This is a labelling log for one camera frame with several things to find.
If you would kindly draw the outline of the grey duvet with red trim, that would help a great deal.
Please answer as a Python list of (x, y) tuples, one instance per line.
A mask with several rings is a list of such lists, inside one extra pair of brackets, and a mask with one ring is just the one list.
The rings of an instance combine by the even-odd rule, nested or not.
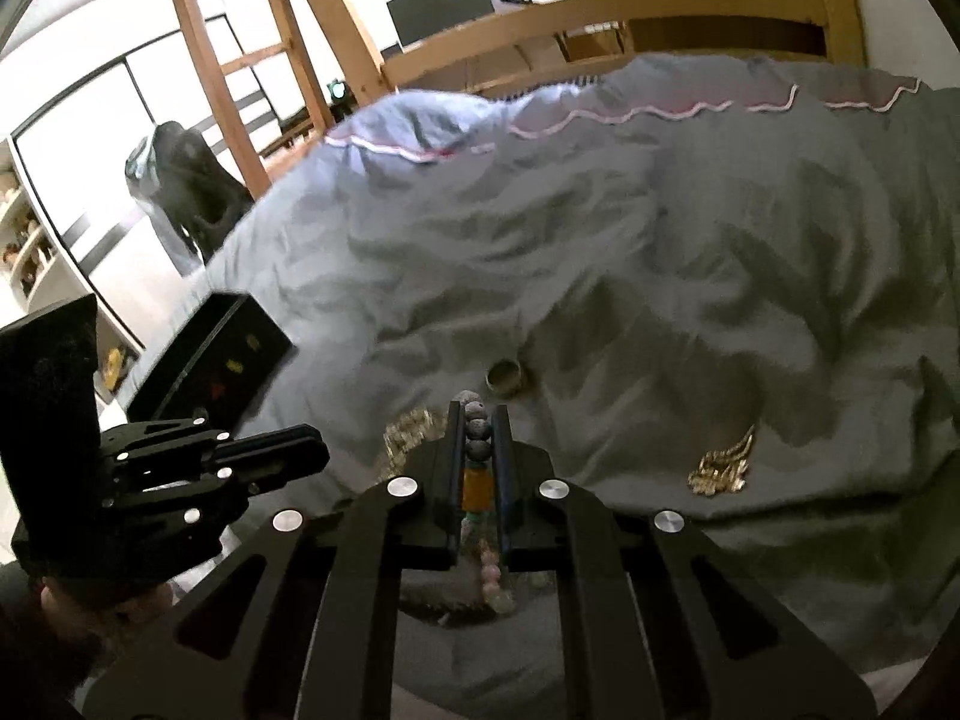
[[(328, 511), (384, 429), (514, 359), (519, 439), (620, 511), (674, 509), (878, 699), (958, 610), (958, 94), (827, 64), (647, 57), (507, 103), (407, 91), (270, 188), (156, 330), (213, 291), (295, 351), (246, 433), (309, 422)], [(755, 426), (747, 486), (686, 478)]]

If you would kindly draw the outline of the black computer monitor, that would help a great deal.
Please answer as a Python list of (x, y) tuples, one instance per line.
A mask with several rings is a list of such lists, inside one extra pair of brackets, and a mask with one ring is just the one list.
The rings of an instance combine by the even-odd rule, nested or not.
[(409, 47), (438, 32), (493, 15), (491, 0), (387, 0), (398, 45)]

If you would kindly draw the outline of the white bead bracelet amber bead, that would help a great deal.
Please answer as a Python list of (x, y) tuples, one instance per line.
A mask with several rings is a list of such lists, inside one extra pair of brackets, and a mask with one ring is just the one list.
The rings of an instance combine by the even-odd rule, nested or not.
[(455, 395), (464, 418), (462, 518), (459, 553), (446, 572), (407, 572), (400, 585), (402, 610), (410, 616), (459, 628), (511, 616), (517, 601), (501, 566), (494, 522), (493, 436), (490, 411), (472, 390)]

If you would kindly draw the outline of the white shelf unit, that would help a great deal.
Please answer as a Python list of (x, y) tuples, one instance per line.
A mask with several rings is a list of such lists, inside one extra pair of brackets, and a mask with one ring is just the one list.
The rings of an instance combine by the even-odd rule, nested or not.
[(2, 140), (2, 325), (85, 294), (98, 300), (93, 374), (98, 413), (113, 401), (142, 344), (96, 291), (36, 197), (13, 140)]

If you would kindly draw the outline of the black office chair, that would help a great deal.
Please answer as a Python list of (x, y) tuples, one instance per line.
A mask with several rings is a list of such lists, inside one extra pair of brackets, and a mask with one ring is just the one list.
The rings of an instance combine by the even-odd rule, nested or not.
[(181, 277), (210, 262), (254, 204), (205, 138), (178, 122), (153, 127), (127, 156), (124, 177)]

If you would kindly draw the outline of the wooden bed frame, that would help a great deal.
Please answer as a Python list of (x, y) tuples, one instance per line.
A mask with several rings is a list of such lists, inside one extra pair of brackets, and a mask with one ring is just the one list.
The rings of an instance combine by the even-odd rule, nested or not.
[[(283, 55), (290, 62), (317, 135), (334, 125), (324, 103), (290, 0), (267, 0), (278, 39), (235, 60), (218, 60), (199, 0), (172, 0), (190, 60), (224, 144), (247, 190), (260, 197), (280, 175), (252, 145), (228, 76)], [(794, 62), (862, 67), (866, 34), (857, 0), (553, 0), (519, 5), (469, 21), (384, 57), (347, 0), (308, 0), (314, 20), (334, 51), (348, 88), (362, 106), (416, 83), (431, 86), (444, 71), (472, 71), (496, 52), (551, 39), (560, 54), (457, 83), (467, 93), (500, 98), (535, 85), (601, 75), (648, 52), (766, 54)]]

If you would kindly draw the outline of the black jewelry box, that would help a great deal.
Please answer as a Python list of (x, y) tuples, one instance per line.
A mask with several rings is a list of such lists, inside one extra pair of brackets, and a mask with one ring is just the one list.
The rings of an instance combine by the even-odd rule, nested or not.
[(252, 296), (212, 293), (149, 369), (127, 419), (203, 418), (236, 429), (291, 349)]

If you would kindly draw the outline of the gold leaf brooch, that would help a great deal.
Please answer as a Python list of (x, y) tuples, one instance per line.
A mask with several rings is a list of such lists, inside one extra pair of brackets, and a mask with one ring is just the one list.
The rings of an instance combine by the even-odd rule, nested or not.
[(754, 445), (755, 426), (750, 426), (732, 447), (706, 452), (698, 461), (697, 468), (686, 478), (686, 486), (695, 496), (740, 493), (747, 486)]

